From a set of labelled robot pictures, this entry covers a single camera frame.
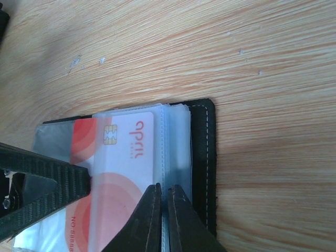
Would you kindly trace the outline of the black leather card holder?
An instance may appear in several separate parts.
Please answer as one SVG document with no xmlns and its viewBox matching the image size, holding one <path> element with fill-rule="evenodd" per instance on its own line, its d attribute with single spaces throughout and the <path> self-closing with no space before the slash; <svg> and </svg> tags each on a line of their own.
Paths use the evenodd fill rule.
<svg viewBox="0 0 336 252">
<path fill-rule="evenodd" d="M 180 183 L 187 196 L 192 195 L 194 164 L 206 174 L 214 147 L 215 111 L 208 99 L 179 104 L 154 104 L 106 111 L 88 118 L 152 112 L 154 115 L 153 182 L 162 189 Z M 33 151 L 70 162 L 74 122 L 44 123 L 35 131 Z M 66 208 L 19 233 L 13 251 L 69 251 L 65 239 Z"/>
</svg>

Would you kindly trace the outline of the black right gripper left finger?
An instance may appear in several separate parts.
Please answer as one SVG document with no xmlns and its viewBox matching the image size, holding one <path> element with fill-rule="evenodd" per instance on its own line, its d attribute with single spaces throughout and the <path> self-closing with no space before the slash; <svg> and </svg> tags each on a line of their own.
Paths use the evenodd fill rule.
<svg viewBox="0 0 336 252">
<path fill-rule="evenodd" d="M 162 239 L 162 191 L 149 185 L 124 227 L 103 251 L 160 251 Z"/>
</svg>

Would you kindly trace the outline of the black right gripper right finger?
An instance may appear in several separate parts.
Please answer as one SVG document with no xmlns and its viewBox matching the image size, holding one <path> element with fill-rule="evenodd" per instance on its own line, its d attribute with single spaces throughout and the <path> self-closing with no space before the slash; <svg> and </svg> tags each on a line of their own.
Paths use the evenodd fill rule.
<svg viewBox="0 0 336 252">
<path fill-rule="evenodd" d="M 203 225 L 180 185 L 168 192 L 170 251 L 226 251 Z"/>
</svg>

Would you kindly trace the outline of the red white card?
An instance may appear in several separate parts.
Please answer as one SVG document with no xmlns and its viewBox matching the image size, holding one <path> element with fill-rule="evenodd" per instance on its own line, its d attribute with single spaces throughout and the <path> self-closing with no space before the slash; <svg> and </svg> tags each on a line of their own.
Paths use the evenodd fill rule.
<svg viewBox="0 0 336 252">
<path fill-rule="evenodd" d="M 102 251 L 123 228 L 153 182 L 152 112 L 96 119 L 89 251 Z"/>
<path fill-rule="evenodd" d="M 93 168 L 96 141 L 96 119 L 78 119 L 74 122 L 70 148 L 70 163 Z M 66 207 L 65 239 L 69 251 L 87 251 L 89 240 L 91 196 L 86 196 Z"/>
</svg>

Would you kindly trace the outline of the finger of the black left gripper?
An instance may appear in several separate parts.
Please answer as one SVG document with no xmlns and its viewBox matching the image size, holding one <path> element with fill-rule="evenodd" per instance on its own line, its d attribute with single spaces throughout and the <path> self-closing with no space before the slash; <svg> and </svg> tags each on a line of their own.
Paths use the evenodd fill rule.
<svg viewBox="0 0 336 252">
<path fill-rule="evenodd" d="M 88 196 L 90 182 L 84 167 L 1 143 L 1 237 Z"/>
</svg>

